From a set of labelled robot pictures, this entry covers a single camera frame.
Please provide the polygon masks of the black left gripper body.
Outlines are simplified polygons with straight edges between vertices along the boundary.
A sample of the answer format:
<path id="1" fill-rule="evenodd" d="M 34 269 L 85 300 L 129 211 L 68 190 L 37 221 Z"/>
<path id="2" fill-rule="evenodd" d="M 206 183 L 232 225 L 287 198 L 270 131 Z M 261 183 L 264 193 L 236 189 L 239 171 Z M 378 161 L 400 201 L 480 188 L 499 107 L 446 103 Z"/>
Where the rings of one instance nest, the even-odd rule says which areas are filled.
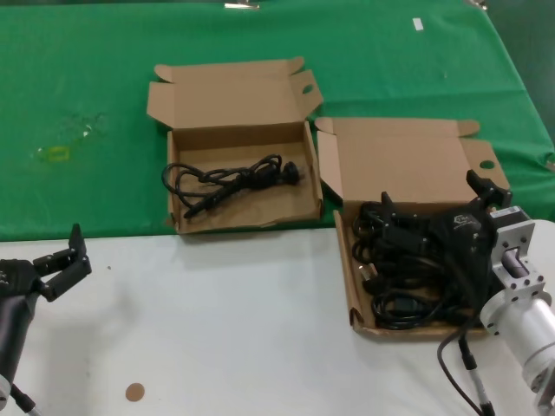
<path id="1" fill-rule="evenodd" d="M 1 375 L 13 380 L 34 318 L 42 274 L 36 260 L 1 261 Z"/>

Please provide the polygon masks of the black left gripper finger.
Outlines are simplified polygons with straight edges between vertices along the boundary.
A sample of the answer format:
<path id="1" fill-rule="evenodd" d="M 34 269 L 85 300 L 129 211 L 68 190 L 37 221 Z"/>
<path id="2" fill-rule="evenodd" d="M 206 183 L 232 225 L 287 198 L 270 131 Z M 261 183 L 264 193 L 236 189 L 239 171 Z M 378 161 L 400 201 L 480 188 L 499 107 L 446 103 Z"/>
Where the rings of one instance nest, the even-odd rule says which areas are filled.
<path id="1" fill-rule="evenodd" d="M 70 266 L 88 267 L 88 255 L 82 229 L 79 224 L 73 224 L 69 247 L 54 254 L 39 257 L 33 261 L 36 271 L 63 271 Z"/>
<path id="2" fill-rule="evenodd" d="M 48 302 L 53 302 L 76 286 L 91 272 L 89 258 L 81 257 L 48 280 L 42 286 L 40 293 Z"/>

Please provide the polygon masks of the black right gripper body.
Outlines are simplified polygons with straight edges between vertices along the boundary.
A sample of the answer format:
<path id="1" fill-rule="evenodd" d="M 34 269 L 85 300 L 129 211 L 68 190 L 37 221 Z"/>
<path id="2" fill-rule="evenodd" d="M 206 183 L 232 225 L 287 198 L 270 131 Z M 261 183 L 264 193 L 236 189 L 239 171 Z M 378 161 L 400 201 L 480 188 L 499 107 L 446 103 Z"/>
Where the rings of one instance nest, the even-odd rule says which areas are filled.
<path id="1" fill-rule="evenodd" d="M 487 214 L 483 201 L 435 213 L 435 236 L 445 265 L 472 308 L 483 307 L 491 286 L 493 232 Z"/>

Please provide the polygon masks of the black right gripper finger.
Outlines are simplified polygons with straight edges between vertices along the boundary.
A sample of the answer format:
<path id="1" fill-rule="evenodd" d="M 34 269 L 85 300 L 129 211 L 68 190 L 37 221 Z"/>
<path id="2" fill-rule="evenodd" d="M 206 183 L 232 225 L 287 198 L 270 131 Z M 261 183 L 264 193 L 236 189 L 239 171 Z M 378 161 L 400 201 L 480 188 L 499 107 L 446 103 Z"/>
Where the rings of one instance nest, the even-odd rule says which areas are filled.
<path id="1" fill-rule="evenodd" d="M 398 211 L 386 192 L 381 193 L 382 238 L 388 244 L 419 256 L 440 251 L 430 230 L 432 215 Z"/>
<path id="2" fill-rule="evenodd" d="M 472 214 L 487 214 L 493 208 L 507 208 L 512 201 L 512 193 L 497 186 L 491 179 L 480 177 L 474 170 L 469 170 L 466 176 L 467 184 L 476 197 L 466 204 L 466 211 Z"/>

